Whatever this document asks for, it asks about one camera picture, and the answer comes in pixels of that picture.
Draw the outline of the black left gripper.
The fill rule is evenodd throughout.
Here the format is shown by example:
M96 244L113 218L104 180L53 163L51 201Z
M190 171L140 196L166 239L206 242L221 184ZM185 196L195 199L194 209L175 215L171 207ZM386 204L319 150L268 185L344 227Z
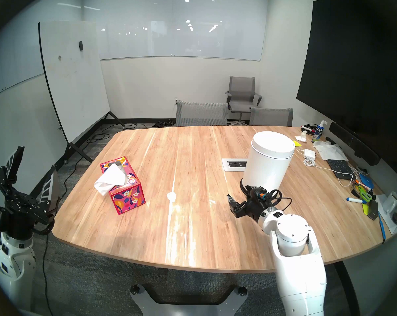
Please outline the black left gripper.
M33 234L48 235L54 226L60 202L60 184L56 167L46 174L39 200L13 187L25 147L18 146L0 167L0 191L4 207L0 206L0 232L16 240L29 240Z

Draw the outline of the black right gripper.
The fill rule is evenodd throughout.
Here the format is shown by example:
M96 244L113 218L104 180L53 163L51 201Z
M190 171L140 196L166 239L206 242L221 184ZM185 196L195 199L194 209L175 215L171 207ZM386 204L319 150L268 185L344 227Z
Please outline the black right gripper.
M263 187L244 186L246 201L238 203L231 195L227 195L231 212L236 218L250 216L256 223L262 214L263 217L273 212L274 191L267 192Z

